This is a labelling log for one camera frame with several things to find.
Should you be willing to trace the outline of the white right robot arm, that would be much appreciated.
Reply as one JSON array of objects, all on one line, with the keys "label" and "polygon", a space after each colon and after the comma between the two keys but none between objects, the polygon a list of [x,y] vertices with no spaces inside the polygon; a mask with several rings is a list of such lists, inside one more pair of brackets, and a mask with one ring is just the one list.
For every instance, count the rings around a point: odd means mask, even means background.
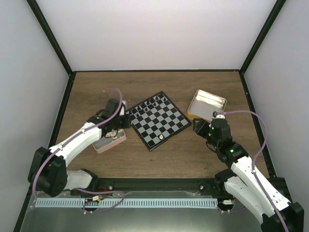
[{"label": "white right robot arm", "polygon": [[193,120],[194,132],[215,148],[227,169],[215,175],[217,193],[233,195],[259,221],[264,232],[302,232],[304,209],[283,196],[254,166],[248,152],[232,138],[224,118]]}]

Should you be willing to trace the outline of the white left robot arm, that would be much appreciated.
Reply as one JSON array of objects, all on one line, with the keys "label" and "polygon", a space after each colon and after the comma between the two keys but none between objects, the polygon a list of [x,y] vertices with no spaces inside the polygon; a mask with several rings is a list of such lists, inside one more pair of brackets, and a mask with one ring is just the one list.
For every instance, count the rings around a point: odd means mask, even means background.
[{"label": "white left robot arm", "polygon": [[38,148],[28,174],[32,192],[43,191],[55,197],[64,190],[82,189],[87,195],[94,195],[98,191],[98,176],[87,169],[70,171],[67,167],[90,145],[101,154],[125,141],[124,130],[131,124],[126,108],[125,100],[109,99],[104,109],[69,138],[50,148]]}]

